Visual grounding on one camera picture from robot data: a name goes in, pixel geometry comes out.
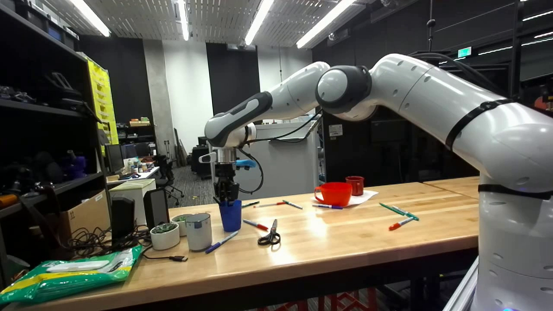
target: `green bag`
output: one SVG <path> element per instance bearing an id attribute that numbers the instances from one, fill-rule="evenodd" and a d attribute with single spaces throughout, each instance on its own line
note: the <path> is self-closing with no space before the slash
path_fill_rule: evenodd
<path id="1" fill-rule="evenodd" d="M 0 304 L 47 303 L 130 278 L 142 246 L 75 261 L 45 261 L 0 292 Z"/>

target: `scissors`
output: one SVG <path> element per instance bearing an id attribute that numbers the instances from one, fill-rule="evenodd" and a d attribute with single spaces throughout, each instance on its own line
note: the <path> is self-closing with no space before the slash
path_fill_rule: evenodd
<path id="1" fill-rule="evenodd" d="M 277 246 L 280 244 L 280 235 L 277 232 L 277 220 L 273 221 L 272 232 L 258 240 L 258 246 Z"/>

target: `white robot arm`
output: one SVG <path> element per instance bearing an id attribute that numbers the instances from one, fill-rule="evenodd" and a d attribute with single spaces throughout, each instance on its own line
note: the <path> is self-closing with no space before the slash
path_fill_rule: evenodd
<path id="1" fill-rule="evenodd" d="M 372 69 L 317 62 L 206 125 L 208 140 L 222 149 L 218 199 L 237 199 L 232 152 L 254 137 L 251 121 L 294 118 L 317 102 L 346 121 L 386 106 L 481 171 L 472 310 L 553 306 L 552 118 L 407 56 L 386 56 Z"/>

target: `blue container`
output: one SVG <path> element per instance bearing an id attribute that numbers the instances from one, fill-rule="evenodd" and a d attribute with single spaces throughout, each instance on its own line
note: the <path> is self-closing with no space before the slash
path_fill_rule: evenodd
<path id="1" fill-rule="evenodd" d="M 225 232 L 239 232 L 242 227 L 242 201 L 220 204 L 222 221 Z"/>

